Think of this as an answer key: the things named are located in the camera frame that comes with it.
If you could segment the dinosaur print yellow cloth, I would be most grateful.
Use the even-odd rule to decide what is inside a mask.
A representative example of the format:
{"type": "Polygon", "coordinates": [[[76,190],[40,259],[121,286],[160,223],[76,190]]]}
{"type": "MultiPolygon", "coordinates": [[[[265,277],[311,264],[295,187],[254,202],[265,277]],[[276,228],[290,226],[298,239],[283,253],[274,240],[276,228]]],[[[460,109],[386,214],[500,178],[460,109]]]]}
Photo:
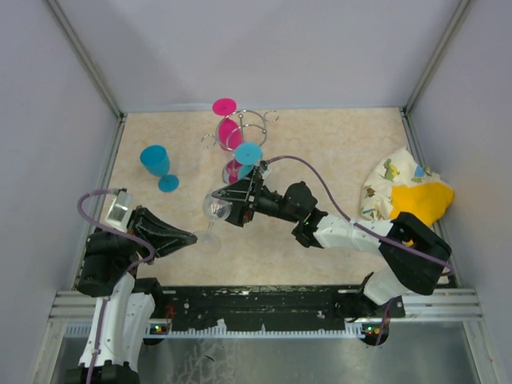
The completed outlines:
{"type": "Polygon", "coordinates": [[[403,147],[385,156],[363,183],[359,214],[367,220],[395,219],[402,212],[432,226],[454,200],[453,188],[403,147]]]}

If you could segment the blue wine glass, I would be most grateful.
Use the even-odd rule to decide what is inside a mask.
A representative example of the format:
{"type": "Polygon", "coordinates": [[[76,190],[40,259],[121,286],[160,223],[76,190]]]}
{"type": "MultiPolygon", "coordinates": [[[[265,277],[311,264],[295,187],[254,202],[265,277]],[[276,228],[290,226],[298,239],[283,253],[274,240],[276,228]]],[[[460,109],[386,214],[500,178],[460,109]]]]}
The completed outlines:
{"type": "Polygon", "coordinates": [[[252,142],[243,143],[235,149],[234,157],[242,165],[238,171],[238,179],[242,179],[255,165],[259,164],[262,159],[262,149],[252,142]]]}
{"type": "Polygon", "coordinates": [[[161,192],[170,193],[179,187],[178,177],[170,173],[171,162],[165,147],[148,146],[141,152],[139,159],[145,169],[158,178],[161,192]]]}

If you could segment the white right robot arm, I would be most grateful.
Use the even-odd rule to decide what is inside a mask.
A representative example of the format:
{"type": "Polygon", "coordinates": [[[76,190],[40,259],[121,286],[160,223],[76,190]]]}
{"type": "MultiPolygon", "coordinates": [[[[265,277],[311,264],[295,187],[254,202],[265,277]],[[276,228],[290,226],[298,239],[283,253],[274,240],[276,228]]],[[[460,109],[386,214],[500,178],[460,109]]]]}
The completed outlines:
{"type": "Polygon", "coordinates": [[[227,221],[235,226],[264,214],[294,223],[292,235],[304,247],[352,249],[383,257],[386,267],[368,277],[357,297],[358,309],[369,317],[409,291],[431,295],[449,267],[450,246],[411,213],[401,212],[395,219],[383,221],[342,218],[320,210],[304,182],[279,194],[265,186],[257,170],[215,190],[212,196],[230,204],[227,221]]]}

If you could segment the clear wine glass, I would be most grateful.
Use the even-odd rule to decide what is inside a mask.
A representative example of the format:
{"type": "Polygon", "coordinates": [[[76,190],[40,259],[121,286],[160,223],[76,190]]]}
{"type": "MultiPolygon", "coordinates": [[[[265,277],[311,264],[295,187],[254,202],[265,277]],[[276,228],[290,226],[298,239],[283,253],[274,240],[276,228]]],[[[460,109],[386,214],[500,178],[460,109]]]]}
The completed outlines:
{"type": "Polygon", "coordinates": [[[198,230],[194,233],[197,238],[196,245],[201,252],[215,255],[220,251],[222,242],[213,232],[213,227],[217,222],[227,220],[231,210],[232,203],[214,197],[212,191],[209,191],[204,197],[202,212],[208,220],[208,226],[205,230],[198,230]]]}

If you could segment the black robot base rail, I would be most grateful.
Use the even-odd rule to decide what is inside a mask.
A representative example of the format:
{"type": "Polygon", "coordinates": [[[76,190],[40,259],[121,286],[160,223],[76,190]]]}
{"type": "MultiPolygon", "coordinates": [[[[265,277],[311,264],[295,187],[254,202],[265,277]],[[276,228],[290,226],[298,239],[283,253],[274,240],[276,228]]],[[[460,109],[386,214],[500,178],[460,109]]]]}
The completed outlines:
{"type": "Polygon", "coordinates": [[[352,286],[175,286],[146,326],[151,344],[164,338],[355,338],[382,345],[393,323],[482,320],[471,289],[404,293],[363,312],[352,286]]]}

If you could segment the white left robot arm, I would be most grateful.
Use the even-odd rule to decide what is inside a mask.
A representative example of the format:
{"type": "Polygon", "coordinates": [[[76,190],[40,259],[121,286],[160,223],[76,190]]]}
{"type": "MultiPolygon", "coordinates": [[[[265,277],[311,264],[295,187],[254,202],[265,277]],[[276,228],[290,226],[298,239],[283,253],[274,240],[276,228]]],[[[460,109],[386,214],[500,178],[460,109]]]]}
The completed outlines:
{"type": "Polygon", "coordinates": [[[107,228],[87,239],[78,292],[95,298],[93,321],[78,367],[65,383],[138,383],[138,358],[150,317],[161,315],[166,297],[156,278],[137,268],[198,240],[157,218],[147,208],[112,206],[107,228]]]}

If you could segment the blue wine glass front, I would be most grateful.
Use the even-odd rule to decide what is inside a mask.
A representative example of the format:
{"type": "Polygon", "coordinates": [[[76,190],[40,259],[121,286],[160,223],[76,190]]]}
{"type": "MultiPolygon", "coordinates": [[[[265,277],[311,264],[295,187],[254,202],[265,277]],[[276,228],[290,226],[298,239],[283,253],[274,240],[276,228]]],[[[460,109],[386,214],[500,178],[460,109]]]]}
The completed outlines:
{"type": "Polygon", "coordinates": [[[243,143],[235,149],[234,157],[242,165],[238,171],[238,179],[242,179],[255,165],[259,164],[262,159],[262,149],[252,142],[243,143]]]}

